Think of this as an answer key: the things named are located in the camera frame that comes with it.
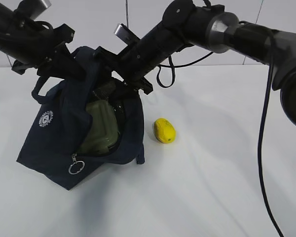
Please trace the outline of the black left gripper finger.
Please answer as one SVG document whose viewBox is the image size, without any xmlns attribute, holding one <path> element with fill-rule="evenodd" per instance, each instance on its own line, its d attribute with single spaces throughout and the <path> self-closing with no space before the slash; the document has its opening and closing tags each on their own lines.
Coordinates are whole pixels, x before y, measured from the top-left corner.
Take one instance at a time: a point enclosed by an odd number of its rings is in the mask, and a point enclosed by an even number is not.
<svg viewBox="0 0 296 237">
<path fill-rule="evenodd" d="M 70 52 L 65 45 L 57 48 L 51 61 L 43 66 L 43 76 L 83 81 L 86 76 L 85 69 L 75 58 L 81 49 L 82 47 L 78 47 Z"/>
</svg>

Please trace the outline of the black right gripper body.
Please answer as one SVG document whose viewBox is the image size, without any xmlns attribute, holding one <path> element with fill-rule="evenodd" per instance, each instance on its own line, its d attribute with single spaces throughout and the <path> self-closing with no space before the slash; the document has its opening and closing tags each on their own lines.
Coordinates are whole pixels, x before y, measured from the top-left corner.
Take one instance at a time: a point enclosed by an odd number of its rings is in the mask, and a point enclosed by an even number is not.
<svg viewBox="0 0 296 237">
<path fill-rule="evenodd" d="M 116 72 L 123 79 L 123 83 L 134 89 L 142 90 L 144 94 L 153 92 L 152 84 L 145 79 L 148 73 L 147 65 L 143 64 L 141 56 L 137 51 L 137 44 L 140 40 L 132 40 L 121 52 L 114 54 L 103 47 L 95 49 L 93 57 L 103 62 L 103 67 Z"/>
</svg>

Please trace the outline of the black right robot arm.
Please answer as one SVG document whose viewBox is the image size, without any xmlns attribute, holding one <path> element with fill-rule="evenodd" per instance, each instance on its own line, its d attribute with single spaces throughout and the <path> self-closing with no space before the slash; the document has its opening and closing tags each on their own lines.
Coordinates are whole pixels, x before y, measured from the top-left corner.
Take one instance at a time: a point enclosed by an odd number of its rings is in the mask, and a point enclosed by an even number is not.
<svg viewBox="0 0 296 237">
<path fill-rule="evenodd" d="M 241 22 L 220 4 L 197 7 L 191 0 L 175 0 L 143 38 L 124 25 L 117 35 L 127 45 L 119 54 L 101 47 L 98 53 L 129 85 L 146 94 L 152 86 L 145 75 L 173 53 L 192 46 L 216 54 L 233 50 L 268 65 L 273 70 L 272 89 L 280 90 L 283 111 L 296 125 L 296 33 Z"/>
</svg>

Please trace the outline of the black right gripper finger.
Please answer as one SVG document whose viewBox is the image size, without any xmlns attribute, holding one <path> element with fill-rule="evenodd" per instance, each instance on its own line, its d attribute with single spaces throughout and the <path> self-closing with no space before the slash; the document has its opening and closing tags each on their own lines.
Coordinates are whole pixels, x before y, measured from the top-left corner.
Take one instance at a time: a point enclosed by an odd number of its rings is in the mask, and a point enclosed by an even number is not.
<svg viewBox="0 0 296 237">
<path fill-rule="evenodd" d="M 125 100 L 125 99 L 135 99 L 138 97 L 138 91 L 134 88 L 125 85 L 124 83 L 115 83 L 114 99 L 115 100 Z"/>
</svg>

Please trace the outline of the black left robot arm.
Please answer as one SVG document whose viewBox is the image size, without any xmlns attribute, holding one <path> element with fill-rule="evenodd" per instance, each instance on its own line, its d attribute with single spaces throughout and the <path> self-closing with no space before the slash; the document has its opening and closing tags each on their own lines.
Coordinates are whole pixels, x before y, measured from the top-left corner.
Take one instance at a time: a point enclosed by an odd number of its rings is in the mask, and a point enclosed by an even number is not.
<svg viewBox="0 0 296 237">
<path fill-rule="evenodd" d="M 10 10 L 0 3 L 0 51 L 15 59 L 12 70 L 20 75 L 35 68 L 38 76 L 83 80 L 85 70 L 66 46 L 75 31 L 37 20 L 50 6 L 48 0 L 23 0 Z"/>
</svg>

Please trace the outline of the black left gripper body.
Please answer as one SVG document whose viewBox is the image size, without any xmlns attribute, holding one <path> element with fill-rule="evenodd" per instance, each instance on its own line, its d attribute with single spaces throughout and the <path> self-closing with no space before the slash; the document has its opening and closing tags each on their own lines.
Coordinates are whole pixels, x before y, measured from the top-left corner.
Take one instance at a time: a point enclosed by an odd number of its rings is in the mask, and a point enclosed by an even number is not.
<svg viewBox="0 0 296 237">
<path fill-rule="evenodd" d="M 70 43 L 75 31 L 66 24 L 53 28 L 50 24 L 38 24 L 41 30 L 33 37 L 26 37 L 24 42 L 18 42 L 20 52 L 16 53 L 12 70 L 20 75 L 29 68 L 37 69 L 37 74 L 43 76 L 43 66 L 51 61 L 54 51 Z"/>
</svg>

